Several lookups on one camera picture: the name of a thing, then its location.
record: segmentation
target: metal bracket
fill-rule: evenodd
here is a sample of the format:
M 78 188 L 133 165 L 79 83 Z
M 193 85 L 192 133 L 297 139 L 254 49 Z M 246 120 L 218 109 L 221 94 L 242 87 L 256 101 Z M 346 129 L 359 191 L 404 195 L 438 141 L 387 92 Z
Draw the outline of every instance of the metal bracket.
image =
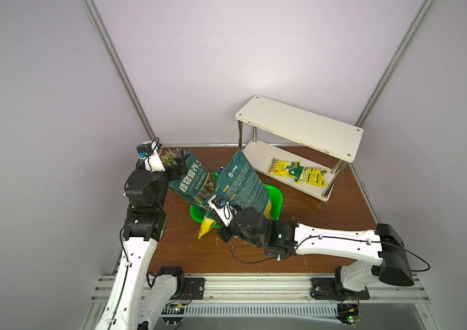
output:
M 176 300 L 202 300 L 204 298 L 204 282 L 206 280 L 203 277 L 190 277 L 185 279 L 185 287 L 191 288 L 186 289 L 182 296 L 172 296 L 171 299 Z
M 335 278 L 311 278 L 312 288 L 310 296 L 315 300 L 344 300 L 355 299 L 356 294 L 359 300 L 369 300 L 367 288 L 360 292 L 354 292 L 347 289 L 338 288 Z

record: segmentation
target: metal profile bar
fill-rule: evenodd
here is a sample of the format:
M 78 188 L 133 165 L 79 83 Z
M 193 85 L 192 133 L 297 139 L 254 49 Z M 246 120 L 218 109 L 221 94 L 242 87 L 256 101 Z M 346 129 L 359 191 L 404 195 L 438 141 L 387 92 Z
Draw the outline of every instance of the metal profile bar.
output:
M 380 218 L 380 214 L 376 210 L 375 204 L 373 204 L 373 201 L 371 199 L 371 196 L 369 195 L 369 192 L 367 188 L 365 187 L 365 183 L 362 180 L 362 177 L 360 176 L 360 173 L 358 173 L 358 170 L 356 169 L 355 164 L 349 164 L 349 167 L 351 168 L 351 172 L 353 172 L 354 179 L 358 183 L 358 187 L 360 188 L 360 191 L 362 192 L 362 196 L 365 199 L 365 203 L 367 204 L 369 211 L 371 212 L 371 215 L 373 216 L 373 219 L 375 223 L 382 223 L 382 219 Z
M 83 2 L 85 3 L 85 7 L 86 7 L 85 9 L 90 18 L 90 21 L 92 22 L 92 25 L 94 26 L 94 28 L 96 29 L 96 32 L 98 33 L 98 36 L 101 40 L 101 44 L 105 48 L 105 51 L 106 51 L 107 56 L 109 57 L 109 60 L 114 65 L 114 69 L 116 70 L 116 73 L 118 74 L 118 77 L 120 78 L 121 83 L 124 85 L 125 92 L 127 92 L 127 95 L 129 96 L 129 99 L 131 100 L 131 103 L 136 111 L 136 114 L 138 115 L 138 119 L 140 120 L 142 126 L 144 127 L 145 132 L 147 133 L 149 139 L 150 140 L 154 139 L 156 135 L 153 132 L 151 124 L 147 120 L 147 117 L 145 116 L 144 109 L 141 106 L 138 96 L 136 95 L 135 89 L 132 87 L 132 84 L 129 80 L 129 76 L 127 75 L 127 72 L 125 71 L 124 65 L 121 62 L 120 57 L 118 56 L 118 52 L 116 51 L 116 48 L 114 47 L 114 44 L 112 43 L 109 32 L 107 31 L 105 27 L 105 23 L 103 23 L 103 19 L 101 18 L 98 7 L 96 6 L 94 0 L 83 0 Z
M 362 113 L 358 117 L 358 120 L 354 124 L 357 127 L 362 127 L 364 124 L 365 120 L 371 113 L 371 110 L 375 106 L 376 102 L 380 98 L 380 95 L 382 94 L 383 90 L 386 88 L 387 84 L 389 83 L 389 80 L 395 73 L 395 70 L 397 69 L 398 65 L 400 64 L 400 61 L 406 51 L 408 50 L 409 44 L 417 34 L 419 28 L 421 27 L 424 19 L 428 17 L 431 9 L 435 5 L 435 0 L 424 0 L 422 1 L 419 9 L 417 10 L 417 14 L 413 18 L 412 22 L 409 25 L 408 30 L 406 30 L 406 33 L 404 34 L 404 37 L 402 37 L 402 41 L 398 45 L 397 49 L 395 50 L 395 54 L 393 54 L 393 57 L 388 63 L 388 66 L 382 73 L 382 76 L 380 77 L 380 80 L 375 86 L 375 89 L 373 90 L 373 93 L 369 97 L 367 103 L 365 104 L 365 107 L 362 110 Z
M 415 304 L 415 307 L 426 330 L 444 330 L 432 304 Z
M 204 277 L 206 286 L 199 304 L 266 304 L 279 301 L 288 304 L 319 304 L 310 296 L 313 277 L 328 274 L 187 274 L 187 278 Z M 114 285 L 114 276 L 102 276 L 96 284 L 91 303 L 105 303 Z M 428 303 L 428 297 L 418 280 L 415 286 L 400 288 L 381 282 L 368 286 L 371 299 L 364 303 Z M 149 292 L 144 287 L 142 295 Z

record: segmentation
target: metal grate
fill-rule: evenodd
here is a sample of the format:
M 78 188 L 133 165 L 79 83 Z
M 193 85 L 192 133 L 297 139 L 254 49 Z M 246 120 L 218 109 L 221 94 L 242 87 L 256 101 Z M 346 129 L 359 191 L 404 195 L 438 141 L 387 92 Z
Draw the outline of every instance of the metal grate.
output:
M 184 316 L 191 317 L 235 317 L 235 316 L 305 316 L 336 317 L 335 304 L 194 304 L 186 307 Z

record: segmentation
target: lower shelf board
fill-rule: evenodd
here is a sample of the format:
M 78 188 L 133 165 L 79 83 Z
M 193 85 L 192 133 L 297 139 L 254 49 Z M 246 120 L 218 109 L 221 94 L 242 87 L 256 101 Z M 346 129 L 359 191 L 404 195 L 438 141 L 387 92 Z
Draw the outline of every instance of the lower shelf board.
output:
M 266 142 L 261 140 L 257 140 L 256 142 L 250 141 L 250 143 L 243 149 L 243 153 L 252 165 L 252 167 L 257 171 L 264 175 L 268 175 L 269 177 L 273 178 L 274 180 L 283 182 L 286 185 L 289 185 L 292 188 L 296 188 L 297 190 L 308 194 L 312 197 L 315 197 L 321 201 L 328 201 L 331 194 L 327 197 L 322 197 L 323 193 L 329 187 L 329 182 L 333 179 L 334 175 L 331 174 L 331 168 L 313 162 L 309 159 L 300 157 L 293 153 L 290 153 L 286 150 L 277 148 L 272 146 Z M 303 167 L 313 167 L 313 168 L 322 168 L 327 171 L 327 173 L 323 176 L 325 182 L 327 182 L 327 186 L 324 188 L 308 184 L 306 182 L 300 181 L 299 183 L 294 182 L 294 178 L 292 177 L 283 177 L 277 175 L 268 174 L 268 170 L 272 165 L 272 161 L 274 158 L 286 161 L 286 162 L 300 162 L 301 166 Z

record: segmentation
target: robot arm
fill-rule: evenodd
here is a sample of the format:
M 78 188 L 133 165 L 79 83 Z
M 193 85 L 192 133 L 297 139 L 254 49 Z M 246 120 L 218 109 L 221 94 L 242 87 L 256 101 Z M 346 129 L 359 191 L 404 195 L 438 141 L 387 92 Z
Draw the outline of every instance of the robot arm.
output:
M 125 184 L 130 203 L 122 234 L 122 254 L 109 301 L 96 330 L 153 329 L 165 305 L 184 290 L 181 267 L 163 267 L 141 300 L 147 269 L 166 224 L 162 209 L 170 180 L 187 173 L 185 154 L 179 149 L 175 166 L 164 167 L 158 142 L 137 147 L 140 160 Z
M 253 208 L 241 210 L 230 205 L 221 195 L 214 195 L 210 200 L 213 201 L 210 207 L 215 210 L 212 216 L 220 224 L 217 233 L 224 242 L 239 237 L 263 247 L 264 254 L 277 260 L 296 254 L 356 259 L 352 265 L 336 269 L 339 281 L 327 299 L 352 297 L 376 281 L 395 286 L 414 284 L 404 244 L 388 224 L 378 224 L 376 230 L 365 231 L 320 229 L 297 222 L 268 220 Z M 235 215 L 228 225 L 222 221 L 225 215 Z

